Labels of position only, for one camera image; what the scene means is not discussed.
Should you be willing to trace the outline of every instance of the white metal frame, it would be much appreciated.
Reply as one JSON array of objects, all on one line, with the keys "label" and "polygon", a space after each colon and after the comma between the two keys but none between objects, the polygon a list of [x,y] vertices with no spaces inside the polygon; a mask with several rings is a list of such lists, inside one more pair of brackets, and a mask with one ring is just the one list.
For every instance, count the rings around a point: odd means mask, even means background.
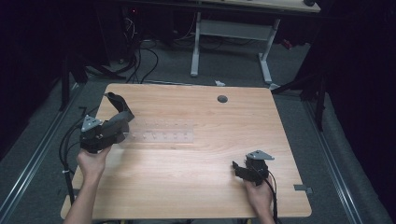
[{"label": "white metal frame", "polygon": [[195,45],[194,51],[192,53],[191,76],[198,76],[200,36],[217,35],[243,39],[265,40],[266,46],[263,50],[263,53],[259,54],[259,60],[262,66],[264,81],[268,84],[271,84],[272,79],[268,69],[267,57],[274,42],[279,23],[280,19],[276,19],[273,26],[253,25],[227,21],[201,20],[201,13],[198,12],[195,28]]}]

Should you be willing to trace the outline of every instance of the black curtain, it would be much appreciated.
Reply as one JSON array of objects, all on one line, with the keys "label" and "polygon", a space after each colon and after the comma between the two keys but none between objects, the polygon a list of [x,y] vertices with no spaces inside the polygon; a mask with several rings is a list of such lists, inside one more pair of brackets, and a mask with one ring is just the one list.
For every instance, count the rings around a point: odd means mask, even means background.
[{"label": "black curtain", "polygon": [[347,14],[348,20],[321,26],[296,80],[325,76],[346,138],[395,221],[396,3],[338,0],[329,12]]},{"label": "black curtain", "polygon": [[61,30],[46,1],[3,1],[0,8],[0,160],[61,74]]}]

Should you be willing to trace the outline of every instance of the table leg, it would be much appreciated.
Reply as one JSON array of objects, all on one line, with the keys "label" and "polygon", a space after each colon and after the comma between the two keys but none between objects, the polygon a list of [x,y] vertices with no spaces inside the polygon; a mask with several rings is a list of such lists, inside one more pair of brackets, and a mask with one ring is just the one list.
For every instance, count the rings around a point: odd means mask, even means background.
[{"label": "table leg", "polygon": [[262,75],[264,76],[264,81],[268,84],[272,83],[272,79],[271,79],[270,70],[268,69],[267,57],[268,57],[268,53],[270,52],[271,46],[274,42],[274,38],[275,38],[279,23],[280,23],[280,19],[276,19],[274,22],[274,26],[272,27],[271,32],[268,36],[265,51],[264,51],[264,53],[259,53],[260,65],[262,66]]},{"label": "table leg", "polygon": [[201,12],[197,12],[197,22],[195,28],[195,46],[194,52],[192,54],[192,63],[191,63],[191,76],[198,76],[198,66],[199,66],[199,38],[201,33]]}]

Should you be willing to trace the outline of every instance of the metal bracket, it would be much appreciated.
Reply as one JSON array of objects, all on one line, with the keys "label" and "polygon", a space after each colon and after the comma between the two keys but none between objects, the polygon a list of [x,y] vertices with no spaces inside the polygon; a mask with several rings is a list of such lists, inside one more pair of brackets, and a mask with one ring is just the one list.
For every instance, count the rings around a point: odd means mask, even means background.
[{"label": "metal bracket", "polygon": [[275,158],[261,150],[256,150],[247,154],[247,157],[253,160],[273,161]]},{"label": "metal bracket", "polygon": [[96,126],[99,126],[101,124],[102,124],[101,120],[93,118],[93,117],[90,117],[90,116],[87,115],[85,117],[85,119],[84,119],[84,122],[82,123],[81,131],[82,132],[87,132],[88,130],[90,130],[90,129],[96,127]]},{"label": "metal bracket", "polygon": [[314,191],[306,185],[294,185],[294,190],[303,190],[306,194],[312,194]]}]

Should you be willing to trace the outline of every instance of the wood grain surface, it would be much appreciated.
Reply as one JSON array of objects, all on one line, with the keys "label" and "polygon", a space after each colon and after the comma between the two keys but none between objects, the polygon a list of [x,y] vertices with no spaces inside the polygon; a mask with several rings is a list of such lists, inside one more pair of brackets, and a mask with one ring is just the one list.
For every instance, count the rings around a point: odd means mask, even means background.
[{"label": "wood grain surface", "polygon": [[[192,143],[113,145],[106,160],[94,219],[254,217],[232,161],[260,149],[277,183],[280,217],[307,217],[311,208],[271,92],[264,88],[110,84],[137,119],[192,119]],[[227,103],[218,102],[225,95]],[[98,119],[117,110],[103,98]],[[78,169],[73,186],[79,189]],[[66,198],[65,217],[70,207]]]},{"label": "wood grain surface", "polygon": [[245,7],[265,7],[300,12],[320,12],[318,4],[307,6],[303,0],[201,0],[207,3],[232,4]]}]

